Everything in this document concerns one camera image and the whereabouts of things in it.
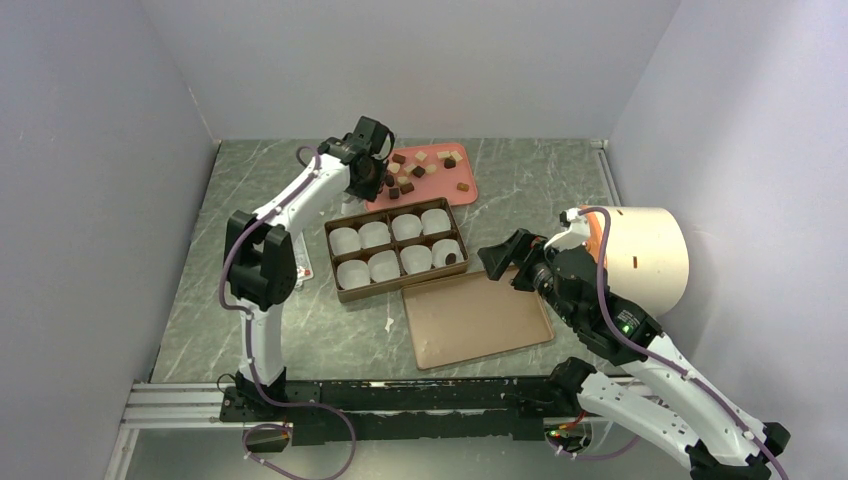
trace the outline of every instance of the brown box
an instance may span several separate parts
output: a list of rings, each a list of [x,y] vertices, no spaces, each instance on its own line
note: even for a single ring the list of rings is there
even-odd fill
[[[451,229],[449,231],[435,233],[432,235],[422,234],[419,237],[410,238],[407,240],[395,240],[394,232],[391,228],[392,220],[395,217],[407,213],[418,215],[420,217],[421,214],[425,211],[434,208],[441,208],[442,210],[448,212],[448,218],[450,218],[451,222]],[[376,212],[364,213],[362,215],[354,215],[352,217],[340,218],[338,220],[331,220],[324,224],[324,234],[327,237],[327,246],[329,247],[330,245],[330,232],[334,229],[350,227],[354,230],[359,230],[362,225],[365,225],[369,222],[377,221],[384,222],[386,225],[389,226],[389,233],[391,235],[391,242],[389,244],[380,245],[378,247],[366,248],[356,252],[346,253],[344,255],[334,255],[332,249],[330,249],[330,263],[332,264],[333,268],[333,280],[335,280],[336,282],[336,292],[338,293],[340,302],[347,303],[353,300],[359,300],[373,295],[399,290],[401,287],[404,287],[406,285],[425,282],[427,280],[446,277],[448,275],[456,275],[459,273],[464,273],[468,270],[468,250],[465,248],[465,243],[462,241],[462,236],[459,234],[459,226],[456,223],[456,219],[453,216],[450,204],[448,204],[446,198],[437,198],[433,200],[427,200],[425,202],[404,205],[402,207],[387,208],[385,210],[378,210]],[[445,238],[452,238],[459,243],[459,249],[460,251],[462,251],[462,256],[464,257],[463,261],[454,263],[453,265],[448,265],[446,267],[433,267],[430,270],[427,270],[426,272],[415,273],[412,275],[409,275],[404,271],[403,262],[401,262],[400,260],[400,251],[402,249],[410,245],[426,245],[427,247],[432,248],[434,243]],[[375,283],[373,280],[371,280],[370,285],[354,288],[351,290],[342,290],[341,285],[339,285],[338,275],[336,273],[339,264],[348,260],[357,259],[368,263],[368,259],[370,259],[373,255],[380,252],[384,252],[386,250],[392,250],[395,252],[395,256],[397,256],[398,259],[398,265],[400,265],[400,278],[380,283]]]

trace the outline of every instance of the pink tray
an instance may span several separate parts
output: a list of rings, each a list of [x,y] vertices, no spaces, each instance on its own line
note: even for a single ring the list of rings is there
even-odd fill
[[[462,155],[463,160],[457,163],[456,168],[446,169],[442,161],[436,156],[438,152],[458,151]],[[438,165],[439,169],[432,175],[424,175],[417,178],[414,175],[406,175],[403,167],[409,165],[409,162],[418,163],[415,154],[424,152],[427,158],[421,162],[422,167],[426,167],[431,163]],[[415,190],[401,195],[397,200],[389,198],[388,187],[383,187],[383,193],[377,195],[377,200],[373,202],[365,202],[365,208],[369,212],[382,210],[384,208],[400,207],[409,203],[423,202],[434,198],[445,197],[451,205],[468,205],[477,200],[477,183],[474,182],[474,174],[471,172],[471,159],[465,152],[465,147],[458,143],[441,143],[438,145],[422,145],[420,147],[396,148],[391,155],[399,153],[406,157],[406,163],[401,166],[401,171],[397,175],[389,173],[395,177],[406,175],[412,180],[415,185]],[[462,182],[470,187],[467,192],[462,192],[456,189],[456,184]]]

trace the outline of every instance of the gray wall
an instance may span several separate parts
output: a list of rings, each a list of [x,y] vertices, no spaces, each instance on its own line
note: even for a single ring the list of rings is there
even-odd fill
[[[102,478],[213,154],[139,3],[0,3],[4,479]]]
[[[793,480],[845,478],[848,6],[684,1],[611,138],[628,205],[692,261],[662,320],[741,406],[793,433]]]
[[[607,138],[679,0],[142,0],[218,138]]]

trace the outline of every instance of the marble table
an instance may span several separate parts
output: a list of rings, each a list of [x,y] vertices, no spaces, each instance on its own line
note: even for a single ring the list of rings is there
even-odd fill
[[[611,204],[588,140],[436,138],[400,139],[399,147],[459,142],[465,146],[480,192],[454,208],[469,252],[504,241],[516,228],[551,234],[561,210],[579,204]],[[240,355],[236,314],[222,310],[215,291],[227,218],[252,211],[292,181],[301,167],[295,149],[320,139],[226,141],[221,145],[152,382],[214,381],[234,373]],[[304,229],[315,277],[286,303],[283,353],[290,379],[409,379],[547,375],[569,356],[606,373],[617,370],[591,354],[552,311],[556,337],[545,344],[418,370],[400,292],[339,303],[324,222],[341,216],[341,197]],[[472,253],[469,271],[482,270]],[[387,319],[395,321],[387,332]]]

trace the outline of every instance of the white cylinder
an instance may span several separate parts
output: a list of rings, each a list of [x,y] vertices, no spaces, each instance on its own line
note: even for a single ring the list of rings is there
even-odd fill
[[[674,307],[689,281],[689,252],[683,232],[663,208],[604,207],[612,228],[606,268],[610,290],[658,317]],[[591,213],[586,248],[598,261],[603,215]]]

